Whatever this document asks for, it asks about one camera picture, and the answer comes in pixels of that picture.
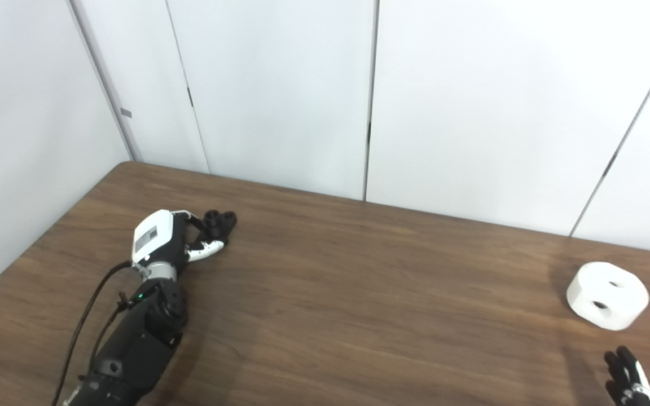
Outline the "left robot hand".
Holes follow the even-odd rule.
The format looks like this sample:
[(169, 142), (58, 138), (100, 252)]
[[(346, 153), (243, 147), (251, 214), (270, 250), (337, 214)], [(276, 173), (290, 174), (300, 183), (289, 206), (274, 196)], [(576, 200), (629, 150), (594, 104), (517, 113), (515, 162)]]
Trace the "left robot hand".
[(187, 210), (158, 210), (134, 230), (131, 262), (149, 267), (156, 262), (182, 270), (224, 249), (238, 222), (233, 211), (210, 210), (199, 218)]

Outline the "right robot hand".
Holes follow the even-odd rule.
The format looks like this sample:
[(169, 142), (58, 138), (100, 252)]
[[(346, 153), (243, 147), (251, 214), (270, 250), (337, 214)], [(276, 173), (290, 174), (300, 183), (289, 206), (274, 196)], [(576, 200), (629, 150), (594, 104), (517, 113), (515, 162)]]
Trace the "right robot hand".
[(650, 383), (634, 353), (621, 345), (604, 353), (611, 379), (604, 388), (615, 405), (650, 405)]

